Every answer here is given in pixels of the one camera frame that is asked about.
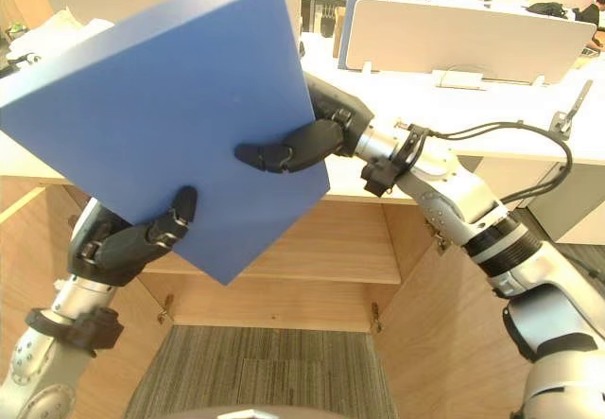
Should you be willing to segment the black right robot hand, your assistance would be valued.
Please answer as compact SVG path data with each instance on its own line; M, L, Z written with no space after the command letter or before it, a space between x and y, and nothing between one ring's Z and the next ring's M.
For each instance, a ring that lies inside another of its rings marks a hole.
M371 110L357 97L306 73L315 119L282 141L268 145L240 144L234 156L242 163L271 173L297 172L335 154L352 157L373 120Z

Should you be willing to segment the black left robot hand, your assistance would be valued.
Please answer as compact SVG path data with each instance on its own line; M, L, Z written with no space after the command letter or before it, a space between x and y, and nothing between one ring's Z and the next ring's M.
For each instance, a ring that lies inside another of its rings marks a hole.
M68 271L112 287L127 285L147 264L172 252L183 240L194 220L197 202L197 189L183 186L164 213L132 225L90 199L71 236Z

